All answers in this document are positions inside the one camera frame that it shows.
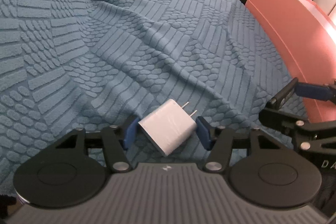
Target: pink headboard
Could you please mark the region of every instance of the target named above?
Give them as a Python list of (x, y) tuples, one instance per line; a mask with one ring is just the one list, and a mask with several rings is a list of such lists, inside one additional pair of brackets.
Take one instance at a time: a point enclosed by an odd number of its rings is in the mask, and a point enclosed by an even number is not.
[[(336, 79), (336, 27), (311, 0), (247, 0), (292, 77), (312, 84)], [(304, 99), (311, 122), (336, 120), (331, 102)]]

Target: metal screw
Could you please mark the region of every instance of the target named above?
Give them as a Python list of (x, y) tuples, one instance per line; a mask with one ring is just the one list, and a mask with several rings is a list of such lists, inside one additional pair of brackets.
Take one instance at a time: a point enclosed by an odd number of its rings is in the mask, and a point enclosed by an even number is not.
[(300, 145), (300, 148), (302, 150), (308, 150), (310, 148), (310, 143), (308, 142), (303, 142), (301, 145)]
[(301, 127), (301, 126), (303, 126), (304, 124), (305, 124), (305, 122), (304, 121), (300, 121), (300, 120), (298, 120), (298, 121), (296, 121), (296, 123), (295, 123), (298, 127)]
[(129, 164), (127, 162), (118, 161), (114, 163), (112, 167), (117, 171), (126, 171), (129, 168)]
[(219, 162), (211, 161), (206, 163), (205, 168), (210, 171), (218, 171), (222, 169), (222, 165)]

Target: black circular pad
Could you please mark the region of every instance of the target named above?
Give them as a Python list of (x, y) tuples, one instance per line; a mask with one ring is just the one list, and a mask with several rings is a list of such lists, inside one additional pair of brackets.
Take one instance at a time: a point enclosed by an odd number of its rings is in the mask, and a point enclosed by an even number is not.
[(244, 199), (263, 207), (289, 208), (310, 202), (322, 177), (315, 165), (295, 152), (273, 149), (238, 161), (229, 180)]
[(266, 164), (259, 168), (259, 177), (272, 185), (287, 185), (297, 178), (297, 171), (287, 164)]
[(44, 208), (64, 208), (92, 198), (105, 179), (105, 169), (88, 156), (41, 153), (16, 170), (13, 182), (24, 201)]

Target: blue textured blanket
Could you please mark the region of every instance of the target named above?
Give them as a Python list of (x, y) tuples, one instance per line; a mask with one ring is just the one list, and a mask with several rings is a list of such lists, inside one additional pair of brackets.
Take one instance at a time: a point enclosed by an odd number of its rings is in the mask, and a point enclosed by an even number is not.
[[(15, 169), (72, 128), (144, 117), (173, 98), (244, 130), (289, 80), (238, 0), (0, 0), (0, 193), (14, 193)], [(286, 108), (305, 113), (297, 99)], [(127, 152), (134, 165), (206, 156), (195, 134), (169, 158), (143, 135)]]

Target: ribbed gray surface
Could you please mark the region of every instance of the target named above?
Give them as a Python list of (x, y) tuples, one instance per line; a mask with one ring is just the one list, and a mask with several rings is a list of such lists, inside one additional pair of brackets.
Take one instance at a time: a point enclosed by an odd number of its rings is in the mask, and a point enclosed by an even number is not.
[(195, 164), (139, 164), (111, 177), (105, 189), (73, 208), (42, 210), (24, 205), (8, 224), (322, 224), (305, 206), (275, 211), (248, 204), (220, 175)]

